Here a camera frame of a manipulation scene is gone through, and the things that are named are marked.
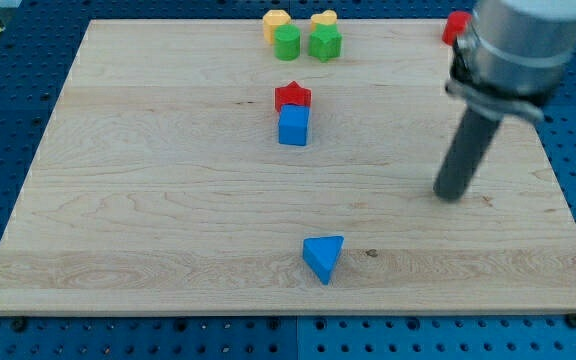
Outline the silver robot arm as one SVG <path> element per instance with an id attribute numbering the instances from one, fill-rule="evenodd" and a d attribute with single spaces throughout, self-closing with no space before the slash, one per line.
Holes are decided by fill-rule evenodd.
<path id="1" fill-rule="evenodd" d="M 445 90 L 493 123 L 544 120 L 576 47 L 576 0 L 480 0 L 453 42 Z"/>

